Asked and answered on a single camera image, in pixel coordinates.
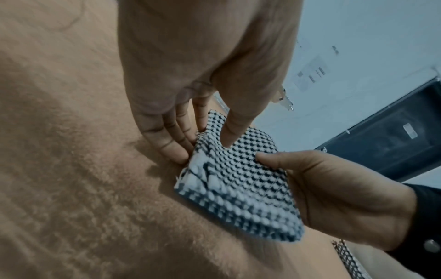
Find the white sticker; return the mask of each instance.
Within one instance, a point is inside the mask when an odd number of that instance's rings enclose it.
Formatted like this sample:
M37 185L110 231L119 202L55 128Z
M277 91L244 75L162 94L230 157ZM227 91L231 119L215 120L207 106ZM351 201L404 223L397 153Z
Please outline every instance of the white sticker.
M305 92L327 74L329 74L329 68L323 59L317 56L306 64L293 79L300 91Z
M410 139L414 139L418 137L418 134L415 132L412 125L410 125L410 123L405 124L403 128L406 131L406 133L409 135Z

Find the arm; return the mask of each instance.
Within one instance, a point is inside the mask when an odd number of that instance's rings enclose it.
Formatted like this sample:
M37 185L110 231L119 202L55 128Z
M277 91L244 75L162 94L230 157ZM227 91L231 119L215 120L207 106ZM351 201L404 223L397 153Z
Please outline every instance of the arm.
M439 278L441 263L441 190L411 185L417 196L417 212L401 245L388 254L427 279Z

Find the black and white fabric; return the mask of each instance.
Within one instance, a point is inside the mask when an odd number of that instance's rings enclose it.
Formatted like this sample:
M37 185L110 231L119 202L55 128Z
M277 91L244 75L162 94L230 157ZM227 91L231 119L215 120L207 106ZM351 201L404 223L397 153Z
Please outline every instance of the black and white fabric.
M271 170L255 160L257 151L277 152L273 140L258 129L248 128L231 148L224 148L219 135L225 119L210 111L207 129L198 134L189 165L175 185L176 192L253 235L300 240L304 227L285 171Z
M352 279L372 279L363 265L349 251L344 240L333 241L332 245Z

